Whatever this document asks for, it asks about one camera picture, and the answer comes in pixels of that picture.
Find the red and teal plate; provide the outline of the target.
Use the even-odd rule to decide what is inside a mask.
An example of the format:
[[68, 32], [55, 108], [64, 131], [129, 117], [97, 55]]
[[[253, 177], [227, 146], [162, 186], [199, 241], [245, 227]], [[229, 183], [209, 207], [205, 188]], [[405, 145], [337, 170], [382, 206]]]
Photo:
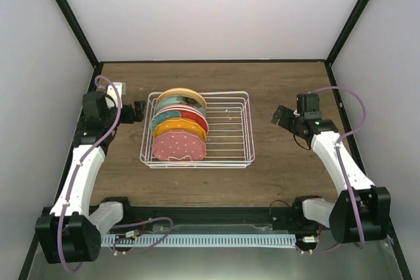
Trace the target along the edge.
[[169, 110], [169, 111], [164, 111], [162, 113], [155, 114], [150, 123], [151, 132], [152, 133], [154, 132], [158, 124], [174, 117], [183, 117], [183, 118], [193, 119], [205, 129], [207, 134], [209, 132], [209, 125], [207, 124], [207, 121], [205, 118], [203, 118], [201, 115], [195, 112], [185, 111], [185, 110]]

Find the mint green flower plate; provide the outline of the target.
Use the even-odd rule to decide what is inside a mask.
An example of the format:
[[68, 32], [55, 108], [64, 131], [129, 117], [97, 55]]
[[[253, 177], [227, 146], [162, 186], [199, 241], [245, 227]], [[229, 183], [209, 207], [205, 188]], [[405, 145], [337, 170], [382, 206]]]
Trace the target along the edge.
[[192, 108], [195, 108], [196, 110], [199, 110], [203, 115], [205, 115], [205, 106], [200, 104], [194, 98], [189, 98], [187, 96], [170, 96], [168, 98], [165, 98], [156, 104], [156, 111], [161, 111], [163, 108], [173, 105], [190, 106]]

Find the tan beige plate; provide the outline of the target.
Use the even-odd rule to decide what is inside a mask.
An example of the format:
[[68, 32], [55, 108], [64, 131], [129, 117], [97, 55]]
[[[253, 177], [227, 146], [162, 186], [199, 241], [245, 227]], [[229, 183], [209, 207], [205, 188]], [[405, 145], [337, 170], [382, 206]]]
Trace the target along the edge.
[[159, 110], [161, 108], [164, 108], [165, 100], [174, 96], [176, 97], [181, 96], [183, 98], [187, 98], [186, 104], [191, 104], [191, 105], [200, 104], [200, 106], [203, 107], [205, 110], [207, 109], [207, 103], [205, 99], [203, 98], [203, 96], [200, 93], [191, 89], [187, 89], [187, 88], [173, 88], [173, 89], [169, 89], [162, 92], [157, 98], [156, 107]]

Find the pink polka dot plate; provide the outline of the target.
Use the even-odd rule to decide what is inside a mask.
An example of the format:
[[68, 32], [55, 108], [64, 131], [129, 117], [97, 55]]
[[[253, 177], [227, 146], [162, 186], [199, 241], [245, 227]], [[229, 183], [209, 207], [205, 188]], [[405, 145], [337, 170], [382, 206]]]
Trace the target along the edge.
[[193, 132], [170, 130], [154, 139], [152, 153], [160, 161], [201, 161], [207, 155], [207, 148]]

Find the plain pink plate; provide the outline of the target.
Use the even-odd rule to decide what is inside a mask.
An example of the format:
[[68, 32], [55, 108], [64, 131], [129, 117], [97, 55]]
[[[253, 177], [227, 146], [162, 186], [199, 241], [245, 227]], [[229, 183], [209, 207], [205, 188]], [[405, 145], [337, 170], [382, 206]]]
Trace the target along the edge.
[[184, 105], [184, 104], [175, 104], [172, 106], [165, 106], [164, 108], [162, 108], [161, 110], [157, 111], [156, 113], [162, 113], [164, 111], [169, 111], [169, 110], [185, 110], [185, 111], [191, 111], [191, 112], [195, 112], [199, 115], [201, 115], [203, 118], [205, 118], [205, 114], [202, 114], [202, 112], [192, 106], [189, 105]]

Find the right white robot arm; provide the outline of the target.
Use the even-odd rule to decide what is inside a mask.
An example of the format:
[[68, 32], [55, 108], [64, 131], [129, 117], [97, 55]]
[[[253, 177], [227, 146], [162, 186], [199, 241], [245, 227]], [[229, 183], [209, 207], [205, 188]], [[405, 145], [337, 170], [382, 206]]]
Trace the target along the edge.
[[315, 93], [297, 95], [295, 110], [277, 107], [271, 122], [303, 139], [313, 151], [337, 190], [330, 203], [318, 196], [295, 199], [292, 223], [305, 230], [314, 222], [330, 229], [339, 244], [383, 240], [387, 236], [391, 196], [376, 186], [353, 160], [335, 123], [323, 119], [320, 98]]

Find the orange polka dot plate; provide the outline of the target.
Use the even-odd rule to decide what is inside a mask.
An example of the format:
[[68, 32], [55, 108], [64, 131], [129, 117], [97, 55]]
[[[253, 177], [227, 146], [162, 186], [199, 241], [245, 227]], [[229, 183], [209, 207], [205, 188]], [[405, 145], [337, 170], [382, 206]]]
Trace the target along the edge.
[[207, 133], [205, 129], [193, 119], [174, 117], [170, 118], [157, 125], [153, 132], [153, 137], [161, 136], [162, 134], [171, 130], [184, 130], [193, 132], [196, 136], [199, 136], [204, 142], [207, 141]]

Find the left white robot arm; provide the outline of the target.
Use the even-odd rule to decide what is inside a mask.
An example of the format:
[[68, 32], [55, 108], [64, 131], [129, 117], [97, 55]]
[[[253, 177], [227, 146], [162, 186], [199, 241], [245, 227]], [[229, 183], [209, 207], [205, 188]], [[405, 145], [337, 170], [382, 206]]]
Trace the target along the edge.
[[121, 96], [94, 91], [83, 95], [66, 181], [48, 214], [37, 219], [35, 234], [46, 261], [93, 262], [102, 238], [116, 226], [129, 229], [134, 214], [127, 197], [107, 197], [95, 210], [90, 202], [97, 174], [120, 124], [141, 122], [145, 101], [121, 104]]

